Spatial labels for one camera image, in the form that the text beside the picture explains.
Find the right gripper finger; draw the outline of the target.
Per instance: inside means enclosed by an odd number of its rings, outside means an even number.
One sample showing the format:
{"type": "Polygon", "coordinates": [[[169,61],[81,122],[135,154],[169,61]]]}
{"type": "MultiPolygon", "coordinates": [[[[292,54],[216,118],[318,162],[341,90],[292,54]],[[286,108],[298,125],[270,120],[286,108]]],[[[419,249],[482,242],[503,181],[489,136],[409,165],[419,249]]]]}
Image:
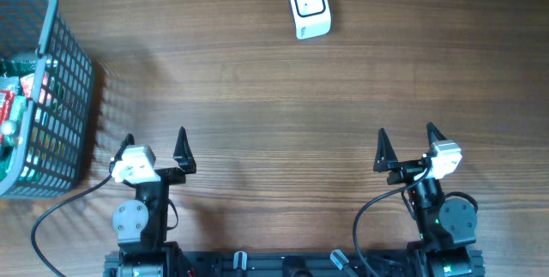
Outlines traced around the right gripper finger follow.
{"type": "Polygon", "coordinates": [[[447,138],[440,132],[433,122],[426,125],[427,138],[430,145],[435,142],[446,141],[447,138]]]}
{"type": "Polygon", "coordinates": [[[378,131],[377,152],[373,165],[374,172],[389,172],[398,165],[398,159],[385,128],[378,131]]]}

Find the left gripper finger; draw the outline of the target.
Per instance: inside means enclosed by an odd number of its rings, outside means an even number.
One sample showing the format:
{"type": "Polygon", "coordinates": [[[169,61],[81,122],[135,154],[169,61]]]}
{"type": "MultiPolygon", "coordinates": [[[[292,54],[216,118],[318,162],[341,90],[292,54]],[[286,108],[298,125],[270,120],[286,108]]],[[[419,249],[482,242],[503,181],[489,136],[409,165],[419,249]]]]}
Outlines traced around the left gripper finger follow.
{"type": "Polygon", "coordinates": [[[174,148],[173,159],[184,174],[196,173],[196,161],[190,149],[186,129],[181,127],[178,132],[178,139],[174,148]]]}
{"type": "Polygon", "coordinates": [[[115,165],[122,159],[122,155],[124,153],[124,150],[131,145],[135,144],[134,136],[129,133],[126,135],[126,137],[122,140],[119,150],[115,153],[115,155],[111,158],[110,165],[109,165],[109,172],[112,173],[114,170],[115,165]]]}

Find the yellow liquid bottle silver cap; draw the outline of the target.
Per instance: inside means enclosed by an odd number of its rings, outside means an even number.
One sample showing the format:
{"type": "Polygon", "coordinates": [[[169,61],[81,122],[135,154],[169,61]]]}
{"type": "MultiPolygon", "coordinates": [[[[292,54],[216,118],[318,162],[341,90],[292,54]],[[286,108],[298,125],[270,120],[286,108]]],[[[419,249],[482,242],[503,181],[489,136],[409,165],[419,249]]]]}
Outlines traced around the yellow liquid bottle silver cap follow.
{"type": "Polygon", "coordinates": [[[1,125],[1,135],[3,136],[2,146],[4,148],[15,148],[20,141],[21,123],[16,120],[8,119],[1,125]]]}

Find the red white snack packet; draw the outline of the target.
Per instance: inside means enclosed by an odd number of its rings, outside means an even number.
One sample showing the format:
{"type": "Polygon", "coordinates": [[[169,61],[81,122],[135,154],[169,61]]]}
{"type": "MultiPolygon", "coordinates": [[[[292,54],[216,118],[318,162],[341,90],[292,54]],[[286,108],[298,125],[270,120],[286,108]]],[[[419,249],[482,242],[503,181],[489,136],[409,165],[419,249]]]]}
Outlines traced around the red white snack packet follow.
{"type": "Polygon", "coordinates": [[[28,110],[28,99],[33,90],[34,74],[23,77],[1,78],[1,125],[8,119],[16,120],[23,125],[23,116],[28,110]]]}

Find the green 3M gloves package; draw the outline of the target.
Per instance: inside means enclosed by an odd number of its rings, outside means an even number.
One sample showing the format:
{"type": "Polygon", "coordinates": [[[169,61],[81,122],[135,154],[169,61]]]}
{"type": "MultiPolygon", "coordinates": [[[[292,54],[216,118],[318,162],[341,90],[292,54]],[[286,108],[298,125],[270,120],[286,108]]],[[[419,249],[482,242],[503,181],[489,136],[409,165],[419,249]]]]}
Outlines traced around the green 3M gloves package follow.
{"type": "Polygon", "coordinates": [[[39,69],[40,57],[34,52],[20,52],[1,60],[1,76],[23,77],[35,74],[39,69]]]}

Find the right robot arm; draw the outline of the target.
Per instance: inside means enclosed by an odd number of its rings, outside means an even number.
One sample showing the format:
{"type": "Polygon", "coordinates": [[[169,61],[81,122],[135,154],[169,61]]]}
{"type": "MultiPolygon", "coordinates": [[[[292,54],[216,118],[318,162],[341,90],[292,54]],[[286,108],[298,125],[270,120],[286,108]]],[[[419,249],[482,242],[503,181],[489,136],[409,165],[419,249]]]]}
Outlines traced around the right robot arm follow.
{"type": "Polygon", "coordinates": [[[462,161],[462,149],[434,125],[426,125],[429,149],[417,160],[400,161],[384,128],[378,131],[373,170],[387,172],[389,185],[401,184],[419,240],[407,246],[416,276],[484,276],[482,252],[473,250],[479,205],[460,191],[443,192],[441,180],[462,161]]]}

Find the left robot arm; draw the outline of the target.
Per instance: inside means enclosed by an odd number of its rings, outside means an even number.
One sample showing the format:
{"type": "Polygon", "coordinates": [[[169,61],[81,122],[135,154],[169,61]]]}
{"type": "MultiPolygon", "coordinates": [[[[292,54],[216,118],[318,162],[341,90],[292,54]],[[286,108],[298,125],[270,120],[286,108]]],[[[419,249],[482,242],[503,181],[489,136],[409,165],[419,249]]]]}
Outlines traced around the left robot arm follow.
{"type": "Polygon", "coordinates": [[[176,242],[166,240],[168,210],[175,205],[169,199],[169,187],[184,184],[196,173],[196,161],[190,150],[185,128],[180,128],[173,159],[177,165],[156,169],[156,157],[148,145],[135,144],[128,134],[112,158],[109,168],[117,183],[135,190],[135,197],[117,206],[112,227],[118,236],[118,252],[105,257],[104,276],[195,276],[196,270],[176,242]]]}

